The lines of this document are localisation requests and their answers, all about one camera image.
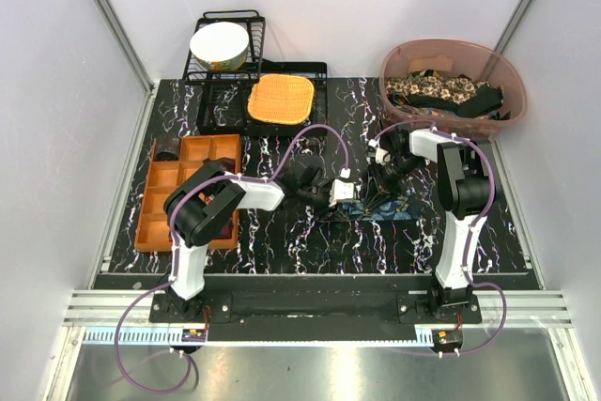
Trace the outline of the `white ceramic bowl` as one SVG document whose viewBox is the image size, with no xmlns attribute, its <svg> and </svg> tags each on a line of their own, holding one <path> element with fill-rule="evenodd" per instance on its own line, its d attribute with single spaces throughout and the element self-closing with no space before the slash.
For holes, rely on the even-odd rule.
<svg viewBox="0 0 601 401">
<path fill-rule="evenodd" d="M 203 69 L 230 71 L 246 61 L 250 38 L 237 23 L 216 22 L 202 26 L 190 40 L 190 51 Z"/>
</svg>

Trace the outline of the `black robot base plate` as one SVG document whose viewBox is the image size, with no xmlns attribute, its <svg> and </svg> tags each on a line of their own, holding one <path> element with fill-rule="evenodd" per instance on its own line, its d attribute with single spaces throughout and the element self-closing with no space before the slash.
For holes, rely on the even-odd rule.
<svg viewBox="0 0 601 401">
<path fill-rule="evenodd" d="M 177 305 L 167 294 L 155 295 L 151 301 L 152 323 L 193 323 L 205 318 L 210 323 L 225 324 L 251 316 L 260 317 L 373 317 L 392 323 L 448 323 L 477 325 L 483 321 L 479 302 L 473 298 L 461 310 L 433 314 L 426 295 L 409 292 L 293 291 L 227 292 L 201 294 Z"/>
</svg>

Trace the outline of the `pink translucent plastic tub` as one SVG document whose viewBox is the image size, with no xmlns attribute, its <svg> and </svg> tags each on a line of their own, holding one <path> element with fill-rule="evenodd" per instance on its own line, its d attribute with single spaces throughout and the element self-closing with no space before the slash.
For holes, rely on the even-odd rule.
<svg viewBox="0 0 601 401">
<path fill-rule="evenodd" d="M 388 52 L 379 91 L 390 123 L 428 120 L 445 131 L 494 137 L 527 112 L 525 85 L 501 54 L 455 39 L 418 39 Z"/>
</svg>

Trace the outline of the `wooden compartment organizer box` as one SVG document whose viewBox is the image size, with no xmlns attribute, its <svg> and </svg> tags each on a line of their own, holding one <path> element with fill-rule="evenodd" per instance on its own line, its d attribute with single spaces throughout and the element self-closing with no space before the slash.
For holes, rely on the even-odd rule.
<svg viewBox="0 0 601 401">
<path fill-rule="evenodd" d="M 183 137 L 179 160 L 174 162 L 153 160 L 156 140 L 134 240 L 134 248 L 141 253 L 171 250 L 172 239 L 163 204 L 204 162 L 222 159 L 229 172 L 237 172 L 241 167 L 241 139 L 237 134 Z"/>
</svg>

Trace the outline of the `dark blue patterned rolled tie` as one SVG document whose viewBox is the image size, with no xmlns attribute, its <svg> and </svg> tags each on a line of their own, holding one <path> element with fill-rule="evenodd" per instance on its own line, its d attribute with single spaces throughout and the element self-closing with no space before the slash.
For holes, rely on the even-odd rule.
<svg viewBox="0 0 601 401">
<path fill-rule="evenodd" d="M 154 157 L 155 162 L 174 162 L 179 160 L 181 138 L 177 135 L 164 135 L 156 140 Z"/>
</svg>

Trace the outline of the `pile of patterned ties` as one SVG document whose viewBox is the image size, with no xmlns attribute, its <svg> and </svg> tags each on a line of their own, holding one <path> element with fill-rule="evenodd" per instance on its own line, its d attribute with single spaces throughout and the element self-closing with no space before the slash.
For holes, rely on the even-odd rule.
<svg viewBox="0 0 601 401">
<path fill-rule="evenodd" d="M 504 93 L 500 86 L 474 81 L 465 74 L 450 77 L 432 69 L 414 71 L 405 77 L 387 78 L 385 92 L 395 108 L 408 114 L 488 120 L 511 118 L 510 112 L 501 112 Z"/>
</svg>

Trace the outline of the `aluminium frame rail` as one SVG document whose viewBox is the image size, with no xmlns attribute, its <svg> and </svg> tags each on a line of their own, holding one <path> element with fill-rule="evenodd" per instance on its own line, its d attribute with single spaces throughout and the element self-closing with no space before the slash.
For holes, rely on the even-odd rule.
<svg viewBox="0 0 601 401">
<path fill-rule="evenodd" d="M 70 325 L 115 325 L 126 309 L 128 324 L 198 323 L 210 312 L 212 324 L 249 316 L 288 318 L 373 317 L 384 321 L 434 324 L 423 291 L 208 291 L 181 312 L 163 292 L 140 301 L 140 291 L 79 290 L 69 301 L 64 322 Z M 480 291 L 463 308 L 465 325 L 492 327 L 506 314 L 509 328 L 568 328 L 572 325 L 562 294 L 557 291 L 514 291 L 506 302 L 495 291 Z"/>
</svg>

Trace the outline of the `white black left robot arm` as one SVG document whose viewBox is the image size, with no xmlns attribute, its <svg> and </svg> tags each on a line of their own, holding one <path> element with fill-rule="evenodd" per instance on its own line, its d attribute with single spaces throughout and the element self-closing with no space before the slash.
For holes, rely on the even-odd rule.
<svg viewBox="0 0 601 401">
<path fill-rule="evenodd" d="M 166 289 L 170 311 L 184 322 L 202 313 L 208 245 L 223 238 L 242 209 L 275 211 L 289 202 L 314 211 L 331 208 L 333 181 L 320 168 L 291 163 L 276 175 L 245 177 L 230 159 L 206 160 L 163 204 L 172 238 L 172 272 Z"/>
</svg>

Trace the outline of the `orange woven mat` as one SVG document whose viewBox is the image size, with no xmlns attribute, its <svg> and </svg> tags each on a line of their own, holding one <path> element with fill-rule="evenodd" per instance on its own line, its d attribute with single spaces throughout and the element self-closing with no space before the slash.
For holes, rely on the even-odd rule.
<svg viewBox="0 0 601 401">
<path fill-rule="evenodd" d="M 299 125 L 309 118 L 314 96 L 314 85 L 305 77 L 266 74 L 252 88 L 248 113 L 264 123 Z"/>
</svg>

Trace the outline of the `blue floral patterned tie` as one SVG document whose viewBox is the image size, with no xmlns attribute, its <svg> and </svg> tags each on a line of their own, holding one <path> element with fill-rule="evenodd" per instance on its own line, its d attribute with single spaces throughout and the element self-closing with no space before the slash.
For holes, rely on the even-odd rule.
<svg viewBox="0 0 601 401">
<path fill-rule="evenodd" d="M 342 203 L 338 205 L 343 217 L 349 221 L 409 221 L 417 219 L 423 212 L 423 205 L 413 199 L 396 199 L 367 210 L 363 203 Z"/>
</svg>

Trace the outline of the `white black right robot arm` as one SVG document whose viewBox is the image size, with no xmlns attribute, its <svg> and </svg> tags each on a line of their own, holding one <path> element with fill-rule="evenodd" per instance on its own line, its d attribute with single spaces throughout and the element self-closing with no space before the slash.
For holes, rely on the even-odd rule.
<svg viewBox="0 0 601 401">
<path fill-rule="evenodd" d="M 487 140 L 472 141 L 432 125 L 380 132 L 368 141 L 370 171 L 392 193 L 419 163 L 437 165 L 438 199 L 445 210 L 442 251 L 426 295 L 426 311 L 447 322 L 468 309 L 473 295 L 477 241 L 497 198 L 498 171 Z"/>
</svg>

